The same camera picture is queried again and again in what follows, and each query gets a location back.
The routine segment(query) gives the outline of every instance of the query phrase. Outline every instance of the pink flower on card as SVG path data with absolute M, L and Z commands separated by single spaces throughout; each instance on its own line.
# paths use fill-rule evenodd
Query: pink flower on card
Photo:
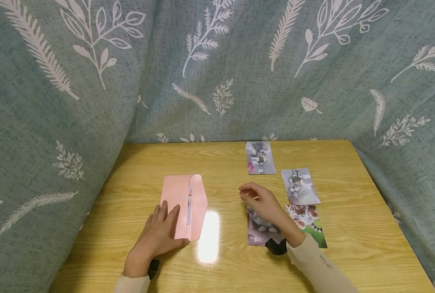
M 248 166 L 248 173 L 255 171 L 255 167 L 253 167 L 253 164 L 251 162 L 248 162 L 247 166 Z

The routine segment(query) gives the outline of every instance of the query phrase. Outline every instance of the left hand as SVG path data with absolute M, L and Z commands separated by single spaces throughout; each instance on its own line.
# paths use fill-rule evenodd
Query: left hand
M 168 251 L 185 247 L 190 241 L 186 238 L 173 239 L 170 236 L 172 225 L 177 219 L 180 206 L 173 208 L 167 215 L 167 201 L 162 207 L 157 205 L 154 213 L 147 218 L 146 225 L 138 241 L 128 253 L 123 276 L 129 278 L 145 277 L 151 260 Z

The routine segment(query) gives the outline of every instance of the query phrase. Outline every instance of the wood grain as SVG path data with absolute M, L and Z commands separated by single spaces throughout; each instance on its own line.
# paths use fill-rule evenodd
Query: wood grain
M 125 257 L 158 204 L 165 175 L 198 173 L 209 206 L 199 241 L 163 256 L 149 292 L 312 292 L 288 257 L 247 245 L 238 187 L 254 181 L 287 203 L 281 169 L 308 167 L 329 248 L 360 292 L 435 292 L 347 141 L 271 142 L 276 175 L 248 175 L 244 142 L 127 144 L 51 292 L 113 292 Z

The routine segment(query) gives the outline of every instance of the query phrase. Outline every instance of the sleeve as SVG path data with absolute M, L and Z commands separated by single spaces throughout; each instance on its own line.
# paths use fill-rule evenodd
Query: sleeve
M 115 293 L 147 293 L 150 282 L 149 276 L 129 278 L 121 275 L 116 283 Z
M 351 281 L 323 255 L 312 235 L 298 247 L 286 243 L 293 265 L 308 278 L 317 293 L 359 293 Z

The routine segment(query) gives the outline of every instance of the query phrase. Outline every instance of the hand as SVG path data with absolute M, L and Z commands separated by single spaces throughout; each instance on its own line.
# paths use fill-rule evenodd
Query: hand
M 258 216 L 278 226 L 292 247 L 303 243 L 305 234 L 281 208 L 274 194 L 254 182 L 239 187 L 240 198 L 245 201 Z
M 128 253 L 123 276 L 139 278 L 147 275 L 151 260 L 168 251 L 185 247 L 190 241 L 186 238 L 173 239 L 170 236 L 172 226 L 177 219 L 180 206 L 173 208 L 167 215 L 167 201 L 162 207 L 157 205 L 154 213 L 147 218 L 138 241 Z

